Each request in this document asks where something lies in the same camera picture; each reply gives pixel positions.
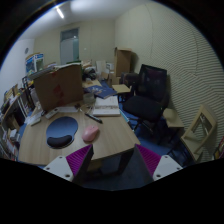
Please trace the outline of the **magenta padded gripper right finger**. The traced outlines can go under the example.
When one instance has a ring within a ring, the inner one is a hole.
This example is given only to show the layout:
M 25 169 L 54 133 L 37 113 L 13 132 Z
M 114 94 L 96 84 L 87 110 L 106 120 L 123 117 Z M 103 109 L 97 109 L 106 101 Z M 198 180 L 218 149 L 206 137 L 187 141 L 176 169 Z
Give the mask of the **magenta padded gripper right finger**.
M 160 180 L 182 169 L 169 155 L 160 156 L 139 144 L 134 146 L 134 154 L 140 160 L 138 165 L 145 184 Z

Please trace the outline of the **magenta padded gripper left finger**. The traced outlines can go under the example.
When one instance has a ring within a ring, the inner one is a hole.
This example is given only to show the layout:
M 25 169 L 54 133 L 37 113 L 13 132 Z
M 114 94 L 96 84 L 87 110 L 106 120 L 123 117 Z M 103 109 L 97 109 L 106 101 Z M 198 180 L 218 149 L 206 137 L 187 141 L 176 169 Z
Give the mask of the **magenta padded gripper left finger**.
M 93 145 L 90 144 L 68 156 L 58 156 L 45 166 L 44 170 L 81 185 L 93 155 Z

